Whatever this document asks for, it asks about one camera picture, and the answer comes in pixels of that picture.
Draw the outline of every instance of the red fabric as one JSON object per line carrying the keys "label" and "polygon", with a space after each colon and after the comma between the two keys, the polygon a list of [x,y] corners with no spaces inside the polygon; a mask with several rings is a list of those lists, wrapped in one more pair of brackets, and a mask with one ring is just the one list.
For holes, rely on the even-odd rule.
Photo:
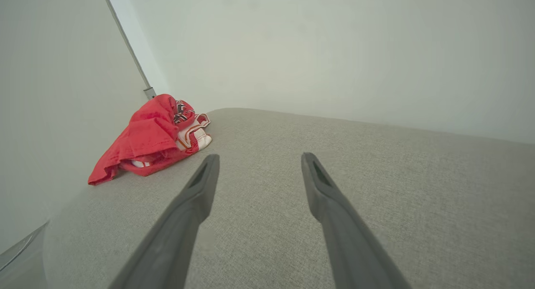
{"label": "red fabric", "polygon": [[[193,132],[189,134],[191,148],[179,150],[175,142],[178,132],[194,118],[195,111],[189,104],[177,102],[170,95],[149,100],[132,115],[126,129],[99,159],[88,184],[95,186],[112,180],[119,168],[147,176],[196,153],[199,146]],[[151,165],[139,168],[131,160]]]}

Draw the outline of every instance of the wall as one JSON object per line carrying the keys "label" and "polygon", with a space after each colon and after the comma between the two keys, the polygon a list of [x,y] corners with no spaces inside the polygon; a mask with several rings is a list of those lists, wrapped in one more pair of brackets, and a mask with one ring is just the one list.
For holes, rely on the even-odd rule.
{"label": "wall", "polygon": [[535,143],[534,0],[125,1],[170,92],[198,111]]}
{"label": "wall", "polygon": [[0,253],[77,192],[145,83],[105,0],[0,0]]}

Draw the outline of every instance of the gray fabric surface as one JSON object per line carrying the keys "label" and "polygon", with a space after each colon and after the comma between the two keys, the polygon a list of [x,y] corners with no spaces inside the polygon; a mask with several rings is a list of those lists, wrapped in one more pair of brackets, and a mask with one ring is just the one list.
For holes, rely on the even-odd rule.
{"label": "gray fabric surface", "polygon": [[415,288],[533,288],[535,145],[229,108],[214,141],[149,177],[90,187],[44,240],[51,288],[105,288],[209,153],[221,169],[188,288],[333,288],[300,170],[315,153]]}

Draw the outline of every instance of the gray upholstered surface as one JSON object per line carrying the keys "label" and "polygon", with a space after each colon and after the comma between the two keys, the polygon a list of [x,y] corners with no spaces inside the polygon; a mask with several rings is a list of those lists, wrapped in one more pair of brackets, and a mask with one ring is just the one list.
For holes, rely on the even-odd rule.
{"label": "gray upholstered surface", "polygon": [[51,288],[105,288],[204,156],[221,169],[189,288],[333,288],[300,155],[314,152],[415,287],[535,285],[535,146],[262,110],[209,113],[214,141],[85,190],[44,240]]}

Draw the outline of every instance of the gray floor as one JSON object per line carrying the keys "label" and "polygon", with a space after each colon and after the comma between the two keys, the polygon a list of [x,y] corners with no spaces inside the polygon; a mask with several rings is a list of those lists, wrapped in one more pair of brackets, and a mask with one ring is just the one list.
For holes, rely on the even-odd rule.
{"label": "gray floor", "polygon": [[0,289],[46,289],[43,268],[43,236],[46,225],[38,228],[0,255]]}

